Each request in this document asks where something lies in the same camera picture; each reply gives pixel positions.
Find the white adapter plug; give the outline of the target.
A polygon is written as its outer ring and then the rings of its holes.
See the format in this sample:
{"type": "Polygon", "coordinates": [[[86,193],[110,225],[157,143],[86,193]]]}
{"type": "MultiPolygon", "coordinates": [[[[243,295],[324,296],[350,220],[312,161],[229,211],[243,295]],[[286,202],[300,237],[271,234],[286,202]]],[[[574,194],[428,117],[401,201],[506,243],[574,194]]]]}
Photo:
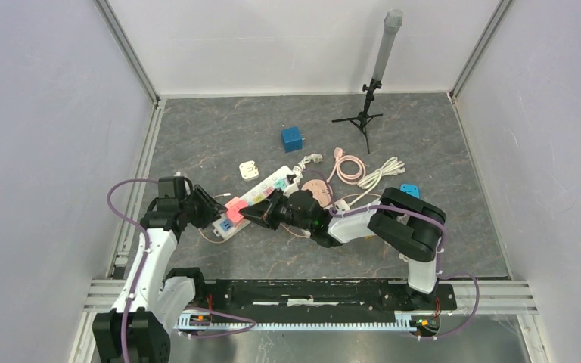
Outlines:
{"type": "Polygon", "coordinates": [[[240,163],[238,170],[244,181],[251,181],[259,177],[259,168],[254,160],[240,163]]]}

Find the light blue cube adapter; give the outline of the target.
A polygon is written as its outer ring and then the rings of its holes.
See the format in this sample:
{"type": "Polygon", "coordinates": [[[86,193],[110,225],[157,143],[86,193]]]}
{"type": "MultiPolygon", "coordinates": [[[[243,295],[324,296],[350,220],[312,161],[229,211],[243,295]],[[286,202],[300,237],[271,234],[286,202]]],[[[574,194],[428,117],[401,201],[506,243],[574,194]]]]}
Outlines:
{"type": "Polygon", "coordinates": [[[400,186],[400,190],[415,198],[419,198],[421,196],[420,188],[414,184],[402,184],[400,186]]]}

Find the coral pink adapter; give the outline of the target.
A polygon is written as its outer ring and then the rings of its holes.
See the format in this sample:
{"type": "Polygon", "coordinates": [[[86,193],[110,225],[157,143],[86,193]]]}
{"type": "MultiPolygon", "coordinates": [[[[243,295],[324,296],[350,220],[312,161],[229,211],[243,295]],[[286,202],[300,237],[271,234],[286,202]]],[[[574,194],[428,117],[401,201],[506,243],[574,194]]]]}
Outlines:
{"type": "Polygon", "coordinates": [[[239,211],[244,207],[249,206],[249,203],[246,200],[241,199],[240,197],[233,197],[229,202],[225,204],[225,207],[228,211],[239,211]]]}

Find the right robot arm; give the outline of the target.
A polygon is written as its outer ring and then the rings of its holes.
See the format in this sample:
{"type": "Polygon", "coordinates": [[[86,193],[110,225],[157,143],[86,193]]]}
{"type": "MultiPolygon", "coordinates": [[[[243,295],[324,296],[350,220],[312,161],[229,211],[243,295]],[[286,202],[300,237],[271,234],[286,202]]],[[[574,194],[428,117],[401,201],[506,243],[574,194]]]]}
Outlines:
{"type": "Polygon", "coordinates": [[[323,247],[339,247],[377,236],[408,260],[407,300],[425,309],[437,299],[437,255],[446,239],[446,213],[397,188],[359,208],[338,212],[320,206],[310,191],[286,196],[280,190],[239,213],[248,221],[276,230],[282,224],[309,232],[323,247]]]}

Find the dark blue cube socket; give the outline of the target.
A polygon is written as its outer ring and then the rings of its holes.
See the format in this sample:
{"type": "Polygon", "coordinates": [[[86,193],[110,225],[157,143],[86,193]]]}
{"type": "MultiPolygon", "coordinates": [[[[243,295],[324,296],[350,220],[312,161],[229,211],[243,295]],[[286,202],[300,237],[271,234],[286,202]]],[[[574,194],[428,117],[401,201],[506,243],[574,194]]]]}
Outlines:
{"type": "Polygon", "coordinates": [[[281,142],[285,153],[290,153],[303,148],[303,137],[297,126],[281,130],[281,142]]]}

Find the light pink cube socket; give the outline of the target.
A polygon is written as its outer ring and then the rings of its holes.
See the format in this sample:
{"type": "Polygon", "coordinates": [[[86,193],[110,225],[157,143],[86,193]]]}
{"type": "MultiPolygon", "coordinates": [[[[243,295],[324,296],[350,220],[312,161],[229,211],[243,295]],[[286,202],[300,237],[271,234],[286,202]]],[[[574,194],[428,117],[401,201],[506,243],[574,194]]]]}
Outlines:
{"type": "Polygon", "coordinates": [[[238,208],[228,209],[226,216],[235,228],[239,227],[244,222],[244,216],[240,213],[240,209],[238,208]]]}

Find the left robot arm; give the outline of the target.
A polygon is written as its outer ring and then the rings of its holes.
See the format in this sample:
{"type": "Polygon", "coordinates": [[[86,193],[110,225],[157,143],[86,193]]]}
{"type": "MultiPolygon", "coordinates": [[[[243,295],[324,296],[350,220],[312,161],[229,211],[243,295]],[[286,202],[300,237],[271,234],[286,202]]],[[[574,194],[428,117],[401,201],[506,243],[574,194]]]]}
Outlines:
{"type": "Polygon", "coordinates": [[[171,333],[187,306],[207,300],[199,268],[177,270],[166,276],[167,264],[187,226],[200,229],[218,220],[226,208],[200,185],[184,176],[155,181],[158,195],[139,220],[110,210],[139,231],[139,248],[126,283],[108,312],[92,324],[102,362],[167,362],[171,333]]]}

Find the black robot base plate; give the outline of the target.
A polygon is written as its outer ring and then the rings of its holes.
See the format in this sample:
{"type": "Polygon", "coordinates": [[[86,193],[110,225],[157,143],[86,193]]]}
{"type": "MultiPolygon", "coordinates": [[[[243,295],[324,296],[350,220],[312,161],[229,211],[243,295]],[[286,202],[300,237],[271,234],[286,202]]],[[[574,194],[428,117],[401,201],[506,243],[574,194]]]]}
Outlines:
{"type": "Polygon", "coordinates": [[[300,279],[206,281],[193,306],[265,323],[388,323],[395,312],[453,311],[451,284],[425,296],[403,280],[300,279]]]}

